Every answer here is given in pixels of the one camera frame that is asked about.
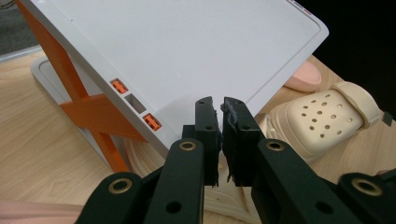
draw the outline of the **wooden table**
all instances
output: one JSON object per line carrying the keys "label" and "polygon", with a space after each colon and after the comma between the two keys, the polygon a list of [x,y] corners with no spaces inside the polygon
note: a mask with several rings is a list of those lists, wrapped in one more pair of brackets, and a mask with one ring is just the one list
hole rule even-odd
{"label": "wooden table", "polygon": [[[84,204],[111,170],[62,109],[34,79],[30,64],[43,52],[0,63],[0,199]],[[341,80],[316,58],[320,91]],[[306,93],[282,88],[262,111]],[[378,122],[311,164],[318,175],[336,182],[344,173],[374,175],[396,167],[396,128]],[[205,211],[205,223],[243,223]]]}

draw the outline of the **orange slot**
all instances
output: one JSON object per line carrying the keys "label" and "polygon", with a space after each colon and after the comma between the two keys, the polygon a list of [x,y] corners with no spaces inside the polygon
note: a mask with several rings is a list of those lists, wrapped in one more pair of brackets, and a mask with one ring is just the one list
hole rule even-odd
{"label": "orange slot", "polygon": [[156,120],[151,114],[147,114],[145,117],[143,117],[143,120],[152,130],[154,130],[154,132],[162,127],[161,123],[158,122],[158,120]]}
{"label": "orange slot", "polygon": [[122,82],[118,79],[114,79],[113,81],[111,81],[111,85],[113,85],[114,89],[116,89],[121,94],[124,94],[128,91],[128,89],[126,89]]}

